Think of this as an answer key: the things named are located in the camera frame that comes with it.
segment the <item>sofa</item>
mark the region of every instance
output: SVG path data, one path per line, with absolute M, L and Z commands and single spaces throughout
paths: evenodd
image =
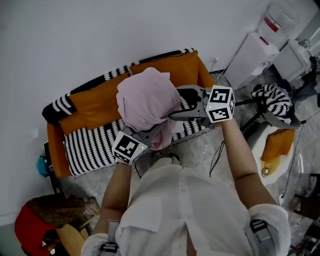
M 58 178 L 82 175 L 115 163 L 111 146 L 124 125 L 118 113 L 117 86 L 148 67 L 170 72 L 175 87 L 199 85 L 205 88 L 215 84 L 198 52 L 189 48 L 125 65 L 66 93 L 42 112 L 47 121 L 50 157 Z M 181 108 L 189 108 L 183 98 Z M 182 133 L 172 135 L 172 142 L 205 131 L 196 121 L 184 122 L 183 127 Z

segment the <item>orange cushion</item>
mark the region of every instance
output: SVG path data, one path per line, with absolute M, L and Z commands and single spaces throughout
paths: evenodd
M 78 129 L 87 126 L 79 111 L 61 119 L 59 123 L 64 135 L 68 135 Z
M 281 155 L 278 155 L 268 161 L 261 160 L 262 176 L 265 177 L 273 174 L 278 169 L 278 166 L 280 165 L 280 161 L 281 161 Z
M 275 157 L 287 155 L 294 142 L 295 134 L 296 130 L 293 129 L 280 129 L 270 134 L 261 159 L 266 162 Z
M 121 118 L 118 113 L 117 86 L 129 74 L 121 74 L 92 88 L 71 94 L 69 97 L 89 130 L 109 124 Z
M 198 84 L 198 52 L 177 54 L 160 58 L 147 63 L 131 66 L 133 75 L 143 72 L 146 68 L 155 68 L 159 72 L 169 72 L 170 81 L 175 87 Z
M 53 170 L 57 178 L 71 176 L 69 163 L 66 158 L 64 134 L 59 126 L 47 124 L 48 142 Z

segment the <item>black cable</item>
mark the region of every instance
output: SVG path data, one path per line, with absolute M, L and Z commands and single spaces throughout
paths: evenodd
M 161 57 L 161 58 L 156 58 L 156 59 L 153 59 L 153 60 L 150 60 L 150 61 L 147 61 L 147 62 L 156 62 L 156 61 L 159 61 L 159 60 L 162 60 L 162 59 L 166 59 L 166 58 L 181 57 L 181 56 L 186 55 L 186 54 L 188 54 L 188 52 L 182 53 L 180 55 L 169 55 L 169 56 L 165 56 L 165 57 Z
M 134 168 L 135 168 L 135 170 L 136 170 L 136 173 L 139 175 L 139 178 L 141 179 L 141 175 L 140 175 L 140 173 L 138 172 L 138 168 L 137 168 L 137 164 L 136 164 L 136 163 L 134 163 Z
M 221 156 L 221 153 L 222 153 L 222 151 L 223 151 L 223 149 L 224 149 L 224 146 L 225 146 L 225 141 L 223 140 L 223 141 L 221 142 L 220 147 L 218 147 L 218 149 L 215 151 L 215 153 L 214 153 L 214 155 L 213 155 L 213 158 L 212 158 L 212 160 L 211 160 L 211 165 L 210 165 L 210 172 L 209 172 L 209 176 L 210 176 L 210 177 L 211 177 L 212 171 L 214 170 L 214 168 L 216 167 L 216 165 L 217 165 L 217 163 L 218 163 L 218 161 L 219 161 L 219 159 L 220 159 L 220 156 Z M 216 154 L 217 154 L 218 152 L 219 152 L 218 157 L 217 157 L 217 159 L 216 159 L 215 162 L 214 162 L 215 156 L 216 156 Z
M 295 145 L 295 148 L 294 148 L 293 159 L 292 159 L 292 163 L 291 163 L 291 166 L 290 166 L 288 179 L 287 179 L 287 181 L 286 181 L 285 190 L 284 190 L 284 193 L 283 193 L 283 195 L 281 196 L 281 198 L 284 198 L 285 195 L 286 195 L 286 193 L 287 193 L 287 189 L 288 189 L 288 185 L 289 185 L 289 178 L 290 178 L 292 166 L 293 166 L 294 161 L 295 161 L 296 150 L 297 150 L 298 142 L 299 142 L 300 135 L 301 135 L 302 129 L 303 129 L 303 127 L 304 127 L 304 124 L 305 124 L 308 120 L 310 120 L 311 118 L 313 118 L 313 117 L 314 117 L 316 114 L 318 114 L 319 112 L 320 112 L 320 110 L 318 110 L 315 114 L 313 114 L 312 116 L 310 116 L 308 119 L 301 121 L 302 127 L 301 127 L 301 130 L 300 130 L 300 133 L 299 133 L 299 137 L 298 137 L 298 140 L 297 140 L 296 145 Z
M 308 121 L 308 120 L 310 120 L 311 118 L 313 118 L 316 114 L 318 114 L 320 112 L 320 110 L 317 112 L 317 113 L 315 113 L 314 115 L 312 115 L 312 116 L 310 116 L 307 120 L 305 120 L 305 121 Z
M 287 189 L 288 189 L 288 185 L 289 185 L 289 178 L 290 178 L 292 166 L 294 165 L 294 161 L 295 161 L 295 157 L 296 157 L 296 150 L 297 150 L 297 147 L 298 147 L 300 135 L 301 135 L 301 132 L 302 132 L 302 129 L 303 129 L 303 128 L 304 128 L 304 124 L 303 124 L 302 127 L 301 127 L 301 130 L 300 130 L 300 133 L 299 133 L 299 136 L 298 136 L 298 140 L 296 141 L 296 145 L 295 145 L 295 148 L 294 148 L 294 151 L 293 151 L 293 159 L 292 159 L 292 163 L 291 163 L 291 166 L 290 166 L 288 179 L 286 180 L 285 190 L 284 190 L 284 193 L 283 193 L 283 195 L 281 196 L 281 198 L 284 198 L 285 195 L 286 195 L 286 193 L 287 193 Z

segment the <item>pink cloth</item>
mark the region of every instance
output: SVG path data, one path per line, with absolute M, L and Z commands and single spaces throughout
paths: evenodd
M 170 73 L 160 73 L 149 67 L 123 80 L 117 89 L 118 111 L 124 123 L 138 132 L 165 122 L 150 148 L 160 150 L 169 146 L 172 133 L 177 129 L 181 131 L 177 123 L 182 124 L 168 117 L 180 109 L 180 94 L 170 81 Z

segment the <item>orange sofa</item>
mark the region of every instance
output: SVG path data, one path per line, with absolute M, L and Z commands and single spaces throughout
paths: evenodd
M 121 118 L 117 105 L 117 85 L 125 78 L 141 73 L 148 67 L 170 72 L 175 87 L 199 85 L 212 87 L 215 83 L 191 49 L 173 51 L 126 65 L 99 76 L 46 106 L 42 112 L 47 120 L 47 133 L 51 161 L 58 178 L 70 176 L 66 157 L 65 136 L 86 127 L 88 130 L 109 124 Z

